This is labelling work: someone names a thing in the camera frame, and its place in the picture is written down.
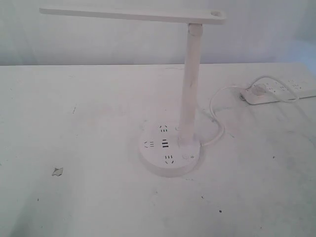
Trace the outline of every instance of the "power strip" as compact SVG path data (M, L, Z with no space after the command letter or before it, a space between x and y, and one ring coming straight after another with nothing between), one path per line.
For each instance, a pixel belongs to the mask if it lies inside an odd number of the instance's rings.
M316 79L311 75L310 77L302 78L278 78L290 87L300 99L316 96ZM240 90L241 99L247 101L251 105L265 104L277 102L278 100L268 93L260 93L255 87L265 89L284 100L295 99L294 96L280 83L269 79L263 78L259 80L254 86L248 90Z

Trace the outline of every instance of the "lamp base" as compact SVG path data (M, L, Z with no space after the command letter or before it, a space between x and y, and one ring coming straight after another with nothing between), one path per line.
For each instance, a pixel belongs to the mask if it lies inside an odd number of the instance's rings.
M141 161L152 173L163 177L182 176L198 162L200 142L193 138L185 146L178 144L178 123L157 123L145 127L139 141Z

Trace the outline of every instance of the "desk lamp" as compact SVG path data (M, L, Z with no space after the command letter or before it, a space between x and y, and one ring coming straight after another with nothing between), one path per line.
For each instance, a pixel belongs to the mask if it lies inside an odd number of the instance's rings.
M75 6L44 6L42 14L82 16L125 20L161 21L188 24L187 52L179 122L161 120L144 129L139 140L141 161L151 172L164 176L182 176L196 165L200 141L194 135L197 105L200 44L203 24L222 25L226 17L218 10L132 10Z

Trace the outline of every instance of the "power cord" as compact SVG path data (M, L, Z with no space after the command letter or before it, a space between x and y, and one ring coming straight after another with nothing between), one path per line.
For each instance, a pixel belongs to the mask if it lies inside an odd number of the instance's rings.
M217 122L218 126L219 126L219 130L218 130L218 133L217 135L211 139L210 141L208 142L205 142L203 144L201 144L202 146L208 146L210 144L213 144L215 143L216 141L218 141L225 133L225 126L222 122L220 122L220 120L218 119L218 117L216 116L215 114L215 111L213 109L213 102L214 102L214 98L219 94L219 92L223 91L223 90L226 90L226 89L231 89L231 88L238 88L238 89L245 89L245 90L248 90L250 88L252 88L254 86L254 84L259 81L260 79L262 78L270 78L274 81L277 81L278 83L280 83L281 85L283 85L294 97L295 99L293 100L284 100L280 97L278 97L276 94L270 92L270 91L267 91L266 89L264 88L260 88L260 90L263 92L263 93L267 93L267 94L270 94L272 95L273 97L275 97L277 100L281 101L281 102L284 102L284 103L294 103L296 101L299 100L299 97L298 95L289 87L287 86L284 82L280 81L279 79L275 78L275 77L272 77L270 75L263 75L263 76L260 76L258 78L256 78L251 84L250 86L248 87L242 87L242 86L238 86L238 85L231 85L231 86L226 86L226 87L223 87L221 89L219 89L210 99L210 102L209 102L209 112L211 114L211 117L213 118L214 121Z

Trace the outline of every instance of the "white table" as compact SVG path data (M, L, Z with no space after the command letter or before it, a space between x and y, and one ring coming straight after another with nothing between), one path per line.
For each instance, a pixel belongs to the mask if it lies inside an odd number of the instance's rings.
M0 236L314 237L316 98L249 106L223 92L225 136L191 173L162 178L139 161L138 138L157 115L178 119L182 74L0 67ZM263 74L310 76L300 64L201 65L198 102ZM202 113L196 121L202 139L215 135Z

